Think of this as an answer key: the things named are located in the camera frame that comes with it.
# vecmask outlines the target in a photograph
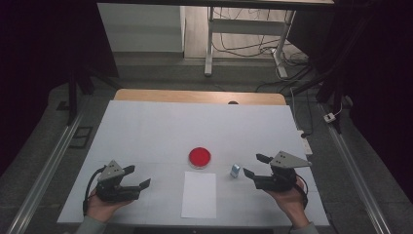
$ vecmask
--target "wire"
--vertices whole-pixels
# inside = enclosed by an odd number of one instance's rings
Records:
[[[292,114],[294,116],[294,123],[295,123],[295,128],[298,130],[298,125],[295,117],[295,104],[294,104],[294,93],[292,92],[292,87],[289,88],[291,90],[291,96],[292,96]]]
[[[229,18],[227,18],[227,17],[225,17],[225,16],[222,16],[220,13],[215,12],[215,9],[213,10],[213,12],[214,12],[214,13],[216,13],[217,15],[219,15],[221,18],[224,18],[224,19],[230,20]]]
[[[290,86],[290,85],[293,85],[293,84],[295,84],[296,82],[298,82],[299,80],[301,80],[304,76],[306,76],[310,71],[312,71],[313,70],[313,68],[311,67],[311,66],[306,66],[306,67],[304,67],[303,69],[301,69],[297,74],[295,74],[294,76],[292,76],[291,78],[290,78],[290,82],[287,84],[287,85],[285,85],[282,89],[280,89],[280,91],[279,91],[279,93],[281,94],[282,93],[282,91],[286,88],[286,87],[288,87],[288,86]]]
[[[260,45],[266,45],[266,44],[270,44],[273,42],[278,42],[280,41],[280,39],[276,39],[276,40],[272,40],[272,41],[268,41],[268,42],[264,42],[264,43],[260,43],[260,44],[254,44],[254,45],[250,45],[250,46],[244,46],[244,47],[235,47],[235,48],[226,48],[224,43],[223,43],[223,39],[222,39],[222,33],[221,34],[221,44],[222,47],[227,50],[227,51],[235,51],[235,50],[242,50],[242,49],[248,49],[248,48],[252,48],[252,47],[256,47],[256,46],[260,46]]]
[[[334,225],[334,222],[333,222],[333,215],[325,208],[324,202],[321,201],[321,203],[322,203],[322,207],[324,208],[324,212],[327,214],[327,220],[330,223],[330,226],[333,227],[333,230],[336,234],[339,234],[337,227]]]
[[[261,9],[254,9],[255,10],[254,12],[252,12],[251,10],[253,10],[253,9],[248,9],[248,12],[250,14],[253,14],[253,13],[256,13],[256,12],[261,12]]]
[[[261,10],[257,10],[257,11],[255,11],[255,12],[253,12],[253,13],[256,13],[256,12],[257,12],[257,16],[254,18],[255,20],[259,19],[259,16],[261,15]]]
[[[220,89],[222,92],[227,92],[224,88],[222,88],[220,85],[213,84],[214,87]]]
[[[287,79],[282,79],[280,74],[279,74],[279,66],[280,65],[281,65],[281,63],[276,66],[276,75],[277,75],[277,78],[279,78],[282,81],[292,81],[296,77],[298,77],[297,79],[302,79],[304,75],[306,75],[308,72],[310,72],[313,69],[310,65],[307,65],[307,66],[303,67],[301,70],[299,70],[297,73],[295,73],[293,76],[291,76]],[[309,69],[309,70],[307,70],[302,76],[300,76],[301,72],[303,72],[305,69]]]
[[[336,114],[334,114],[334,116],[340,114],[342,109],[343,109],[343,102],[340,102],[340,110]]]
[[[307,92],[306,92],[306,97],[307,97],[307,108],[308,108],[308,110],[309,110],[309,113],[310,113],[310,132],[309,133],[304,133],[305,134],[305,136],[307,137],[307,136],[310,136],[312,133],[313,133],[313,131],[314,131],[314,124],[313,124],[313,112],[311,111],[311,106],[310,106],[310,99],[309,99],[309,91],[307,90]],[[298,120],[298,118],[297,118],[297,125],[300,127],[300,129],[301,130],[309,130],[309,129],[307,129],[307,128],[303,128],[303,127],[301,127],[301,124],[300,124],[300,121]]]
[[[234,17],[234,20],[236,20],[237,18],[238,18],[238,16],[240,15],[240,13],[241,13],[241,11],[243,10],[244,8],[241,8],[240,9],[240,11],[238,12],[238,14]]]
[[[96,172],[94,172],[91,179],[89,180],[88,187],[86,188],[86,192],[85,192],[85,200],[83,201],[83,215],[86,215],[86,212],[88,211],[89,190],[91,189],[92,182],[94,181],[94,178],[96,177],[96,175],[99,173],[102,173],[105,168],[106,168],[106,165],[103,168],[98,169]]]
[[[239,56],[239,57],[244,57],[244,58],[257,57],[257,56],[263,55],[264,52],[270,50],[270,48],[268,48],[268,49],[262,50],[262,51],[261,51],[260,53],[258,53],[258,54],[254,54],[254,55],[240,55],[240,54],[237,54],[237,53],[234,53],[234,52],[230,52],[230,51],[222,51],[222,50],[219,50],[219,49],[217,49],[217,48],[215,47],[215,45],[213,44],[213,42],[212,42],[212,47],[213,47],[217,52],[228,53],[228,54],[231,54],[231,55],[235,55],[235,56]]]
[[[286,58],[285,52],[282,52],[282,56],[283,56],[283,60],[282,60],[282,61],[284,61],[285,64],[287,64],[287,65],[289,65],[289,66],[308,65],[309,63],[308,63],[307,60],[301,59],[301,60],[304,61],[304,62],[296,62],[296,61],[294,61],[294,60],[291,59],[291,57],[292,57],[293,55],[299,55],[299,54],[304,54],[304,53],[302,53],[302,52],[297,52],[297,53],[294,53],[294,54],[290,55],[289,58]]]
[[[297,174],[297,176],[299,176],[301,180],[303,180],[304,184],[306,185],[306,191],[305,191],[306,195],[309,194],[309,186],[307,185],[307,181],[299,174]]]
[[[284,81],[276,81],[276,82],[271,82],[271,83],[264,83],[262,85],[259,85],[257,88],[255,88],[255,92],[258,93],[258,90],[261,89],[264,86],[271,86],[271,85],[280,85],[282,83],[285,83]]]

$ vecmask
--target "small plug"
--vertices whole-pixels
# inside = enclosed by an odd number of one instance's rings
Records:
[[[333,113],[326,114],[326,115],[324,115],[324,120],[327,123],[331,123],[335,120],[335,116],[334,116]]]

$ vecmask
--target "human hand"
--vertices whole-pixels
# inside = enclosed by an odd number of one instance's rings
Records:
[[[304,188],[304,183],[300,177],[297,177],[297,184],[301,188]],[[297,189],[292,188],[289,191],[284,192],[274,192],[267,191],[279,205],[280,209],[288,216],[291,220],[294,229],[299,229],[310,224],[304,213],[303,197]]]
[[[89,196],[87,216],[101,222],[107,222],[119,208],[128,205],[131,202],[132,201],[119,203],[103,202],[96,196],[96,189],[94,189]]]

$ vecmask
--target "white paper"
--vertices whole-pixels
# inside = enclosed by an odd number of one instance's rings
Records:
[[[185,172],[182,217],[216,218],[216,176]]]

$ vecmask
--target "table surface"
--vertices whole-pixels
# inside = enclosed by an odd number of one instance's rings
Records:
[[[226,104],[231,100],[239,105]],[[230,170],[237,163],[257,175],[268,176],[269,166],[258,162],[255,153],[275,156],[283,150],[306,159],[300,140],[281,95],[120,90],[106,109],[58,222],[82,221],[78,204],[82,203],[90,176],[116,160],[123,168],[136,166],[121,185],[138,185],[149,177],[151,185],[142,191],[139,200],[117,211],[111,222],[149,226],[289,226],[288,218],[270,196],[255,189],[242,172],[232,178]],[[197,146],[204,146],[212,155],[202,170],[188,164],[188,153]],[[296,171],[309,186],[307,216],[316,225],[328,225],[311,169]],[[181,217],[185,172],[216,175],[216,218]]]

